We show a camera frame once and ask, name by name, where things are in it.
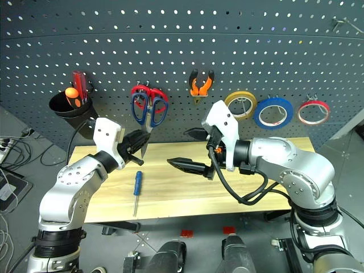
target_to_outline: wooden table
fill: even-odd
[[[289,140],[302,150],[313,151],[309,138]],[[131,162],[123,170],[109,174],[91,199],[86,222],[289,209],[287,200],[276,193],[268,193],[253,206],[239,204],[228,194],[217,175],[211,181],[179,171],[166,161],[182,157],[210,165],[205,145],[206,142],[149,144],[143,166]],[[95,153],[95,146],[76,147],[71,162]],[[133,191],[137,171],[143,172],[143,182],[134,218]],[[223,170],[223,173],[230,186],[241,196],[255,190],[263,181],[260,175],[240,175],[237,169],[233,173]],[[284,190],[280,185],[276,189]]]

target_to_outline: scissors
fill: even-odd
[[[142,116],[138,117],[135,106],[142,110]],[[131,89],[131,113],[135,120],[142,125],[142,129],[150,133],[154,127],[160,125],[166,118],[168,110],[168,96],[158,88],[149,88],[138,84]],[[155,121],[156,114],[162,117]],[[148,143],[142,149],[142,157],[146,153]]]

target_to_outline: black tool holder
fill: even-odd
[[[90,97],[88,97],[86,103],[80,108],[74,109],[68,103],[65,93],[61,92],[51,98],[49,101],[49,108],[51,108],[56,115],[67,121],[73,128],[77,128],[78,125],[89,118],[98,118],[98,114],[92,105]],[[86,139],[93,139],[93,130],[94,128],[85,125],[80,129],[79,133]]]

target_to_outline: orange handled pliers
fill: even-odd
[[[205,84],[200,88],[198,88],[196,85],[197,75],[198,75],[198,70],[197,69],[192,70],[191,75],[189,76],[189,80],[188,80],[189,87],[190,87],[190,93],[194,97],[193,100],[194,100],[195,104],[199,104],[202,97],[208,96],[208,90],[212,86],[212,83],[213,83],[214,77],[215,77],[215,73],[213,70],[209,70],[208,78],[207,78]]]

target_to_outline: scissor handle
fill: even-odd
[[[156,102],[160,101],[160,100],[157,100],[155,102],[155,98],[158,98],[158,97],[163,100],[164,105],[166,105],[165,102],[168,105],[168,96],[163,91],[161,91],[158,88],[153,88],[153,89],[150,90],[150,92],[151,92],[151,95],[150,96],[152,98],[152,102],[153,102],[152,105],[153,105],[153,107],[154,107],[154,105],[155,105]],[[163,111],[167,111],[167,107],[166,106],[163,106],[161,109],[156,110],[157,113],[161,113]]]
[[[146,122],[146,115],[147,115],[147,110],[148,110],[148,106],[145,105],[142,109],[143,109],[143,114],[141,118],[138,118],[136,113],[135,113],[135,105],[137,105],[138,107],[140,107],[139,105],[141,104],[137,104],[137,102],[135,101],[136,96],[142,96],[144,98],[145,101],[148,101],[149,96],[145,93],[134,93],[131,95],[131,113],[133,114],[133,117],[135,118],[135,120],[140,124],[140,125],[144,125],[144,123]]]
[[[158,110],[155,110],[155,106],[157,105],[157,103],[161,101],[162,103],[164,103],[164,106],[162,109],[160,109],[160,111],[158,112]],[[165,99],[163,98],[159,98],[159,97],[155,97],[154,100],[153,100],[153,106],[152,106],[152,113],[151,113],[151,120],[150,120],[150,126],[152,128],[154,128],[155,126],[158,126],[160,125],[164,119],[166,118],[166,115],[167,115],[167,110],[168,110],[168,101],[166,101]],[[161,113],[163,112],[163,116],[162,118],[159,120],[159,122],[155,122],[154,121],[154,116],[155,116],[155,113]]]
[[[131,95],[135,94],[135,93],[140,93],[140,90],[143,90],[146,92],[148,98],[151,95],[151,89],[143,84],[138,84],[136,86],[134,86],[133,88],[131,88]],[[136,104],[140,109],[144,109],[146,106],[142,105],[139,101],[132,101],[133,104]]]

